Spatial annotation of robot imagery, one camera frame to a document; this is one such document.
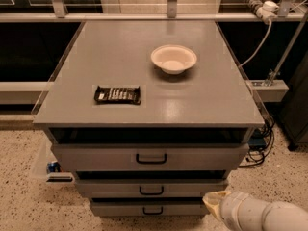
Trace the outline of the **grey drawer cabinet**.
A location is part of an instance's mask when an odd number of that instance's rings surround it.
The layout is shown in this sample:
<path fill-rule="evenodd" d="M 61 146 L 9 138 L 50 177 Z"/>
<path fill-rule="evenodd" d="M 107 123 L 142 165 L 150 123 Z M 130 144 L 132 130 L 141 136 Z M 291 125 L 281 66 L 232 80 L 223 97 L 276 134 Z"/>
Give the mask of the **grey drawer cabinet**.
<path fill-rule="evenodd" d="M 181 74 L 150 59 L 163 45 L 197 56 Z M 141 88 L 140 105 L 98 104 L 97 87 Z M 106 21 L 83 27 L 35 119 L 53 145 L 215 147 L 247 144 L 263 119 L 213 22 Z M 232 170 L 69 171 L 77 180 L 220 179 Z M 92 202 L 202 197 L 88 198 Z"/>

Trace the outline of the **black candy bar wrapper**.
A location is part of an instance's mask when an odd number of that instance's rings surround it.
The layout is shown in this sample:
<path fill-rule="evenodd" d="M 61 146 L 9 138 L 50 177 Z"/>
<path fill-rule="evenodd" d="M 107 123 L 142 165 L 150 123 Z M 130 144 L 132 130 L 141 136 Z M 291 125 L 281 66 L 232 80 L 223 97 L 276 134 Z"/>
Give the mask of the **black candy bar wrapper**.
<path fill-rule="evenodd" d="M 141 88 L 98 86 L 94 94 L 94 100 L 98 104 L 140 105 Z"/>

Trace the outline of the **grey drawer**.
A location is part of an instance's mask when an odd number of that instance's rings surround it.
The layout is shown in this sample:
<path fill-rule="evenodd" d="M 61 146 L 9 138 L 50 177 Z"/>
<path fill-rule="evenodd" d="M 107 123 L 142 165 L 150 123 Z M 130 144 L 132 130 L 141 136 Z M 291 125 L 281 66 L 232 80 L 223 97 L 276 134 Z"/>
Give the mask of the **grey drawer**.
<path fill-rule="evenodd" d="M 87 198 L 200 197 L 223 191 L 220 179 L 118 179 L 77 180 L 78 192 Z"/>
<path fill-rule="evenodd" d="M 247 151 L 247 144 L 170 148 L 52 146 L 52 152 L 66 171 L 233 170 Z"/>
<path fill-rule="evenodd" d="M 90 209 L 96 216 L 100 217 L 204 216 L 209 214 L 209 211 L 199 198 L 188 200 L 92 202 Z"/>

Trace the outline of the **metal diagonal strut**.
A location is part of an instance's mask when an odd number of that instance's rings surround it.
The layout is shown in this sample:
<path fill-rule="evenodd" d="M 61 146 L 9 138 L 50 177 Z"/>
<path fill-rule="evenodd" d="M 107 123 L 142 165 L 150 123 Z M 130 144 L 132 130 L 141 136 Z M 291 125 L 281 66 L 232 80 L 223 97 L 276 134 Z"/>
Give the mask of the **metal diagonal strut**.
<path fill-rule="evenodd" d="M 296 30 L 295 30 L 295 33 L 293 34 L 290 42 L 288 43 L 284 53 L 282 54 L 282 57 L 281 59 L 279 60 L 277 66 L 275 67 L 274 71 L 270 72 L 269 73 L 269 77 L 264 81 L 264 85 L 266 87 L 269 87 L 272 85 L 273 83 L 273 80 L 276 78 L 278 72 L 280 71 L 280 68 L 282 67 L 283 63 L 285 62 L 285 60 L 287 59 L 289 53 L 291 52 L 298 36 L 300 35 L 306 21 L 308 19 L 308 10 L 306 11 L 306 13 L 304 14 L 304 16 L 302 17 L 302 19 L 300 20 Z"/>

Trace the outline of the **grey top drawer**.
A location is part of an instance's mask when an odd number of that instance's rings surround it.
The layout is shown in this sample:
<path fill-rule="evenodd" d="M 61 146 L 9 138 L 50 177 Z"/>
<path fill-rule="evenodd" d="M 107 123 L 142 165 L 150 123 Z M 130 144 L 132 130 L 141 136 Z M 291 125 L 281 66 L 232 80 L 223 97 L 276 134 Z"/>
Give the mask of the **grey top drawer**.
<path fill-rule="evenodd" d="M 52 146 L 52 152 L 66 171 L 233 170 L 247 151 L 247 144 L 170 148 Z"/>

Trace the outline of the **blue soda can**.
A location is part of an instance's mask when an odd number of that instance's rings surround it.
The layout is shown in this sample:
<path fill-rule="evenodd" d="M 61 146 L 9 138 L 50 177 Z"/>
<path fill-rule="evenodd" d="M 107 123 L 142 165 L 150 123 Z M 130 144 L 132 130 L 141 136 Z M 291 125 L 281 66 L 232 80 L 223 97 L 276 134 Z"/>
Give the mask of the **blue soda can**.
<path fill-rule="evenodd" d="M 46 171 L 47 171 L 48 174 L 50 174 L 50 173 L 60 173 L 61 172 L 61 166 L 57 161 L 49 162 L 46 166 Z"/>

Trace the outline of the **dark cabinet at right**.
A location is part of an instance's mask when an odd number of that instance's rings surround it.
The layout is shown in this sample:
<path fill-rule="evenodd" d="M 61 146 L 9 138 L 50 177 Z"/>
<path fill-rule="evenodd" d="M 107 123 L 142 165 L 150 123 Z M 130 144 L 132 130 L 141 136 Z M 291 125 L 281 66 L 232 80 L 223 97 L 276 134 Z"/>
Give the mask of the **dark cabinet at right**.
<path fill-rule="evenodd" d="M 308 144 L 308 52 L 289 82 L 279 118 L 289 140 L 290 151 Z"/>

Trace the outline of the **white power strip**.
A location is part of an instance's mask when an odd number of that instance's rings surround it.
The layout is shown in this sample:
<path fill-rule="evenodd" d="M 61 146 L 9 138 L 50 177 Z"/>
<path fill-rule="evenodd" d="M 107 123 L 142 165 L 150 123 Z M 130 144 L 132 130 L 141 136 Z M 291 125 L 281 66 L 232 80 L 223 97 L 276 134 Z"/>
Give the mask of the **white power strip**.
<path fill-rule="evenodd" d="M 272 1 L 262 2 L 261 0 L 244 0 L 244 2 L 265 24 L 270 24 L 276 17 L 275 12 L 278 10 L 278 5 Z"/>

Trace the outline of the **grey bottom drawer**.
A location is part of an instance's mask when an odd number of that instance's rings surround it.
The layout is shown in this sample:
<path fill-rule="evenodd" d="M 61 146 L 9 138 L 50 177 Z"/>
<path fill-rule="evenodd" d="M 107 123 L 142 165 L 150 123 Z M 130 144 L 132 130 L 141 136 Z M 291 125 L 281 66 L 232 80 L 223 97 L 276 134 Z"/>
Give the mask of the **grey bottom drawer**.
<path fill-rule="evenodd" d="M 204 216 L 209 214 L 209 211 L 199 198 L 188 200 L 92 202 L 90 209 L 96 216 L 100 217 Z"/>

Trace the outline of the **clear plastic bin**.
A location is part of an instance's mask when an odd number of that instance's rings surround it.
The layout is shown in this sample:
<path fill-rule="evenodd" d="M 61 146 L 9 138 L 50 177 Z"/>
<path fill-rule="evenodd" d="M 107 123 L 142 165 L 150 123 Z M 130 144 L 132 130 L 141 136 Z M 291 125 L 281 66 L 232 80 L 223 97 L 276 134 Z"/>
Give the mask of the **clear plastic bin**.
<path fill-rule="evenodd" d="M 52 143 L 49 141 L 49 139 L 44 139 L 42 141 L 38 153 L 31 165 L 30 177 L 33 179 L 40 180 L 41 182 L 53 185 L 73 184 L 73 175 L 69 172 L 64 171 L 62 167 L 60 173 L 47 173 L 47 164 L 49 162 L 58 162 L 58 160 L 51 151 L 51 147 Z"/>

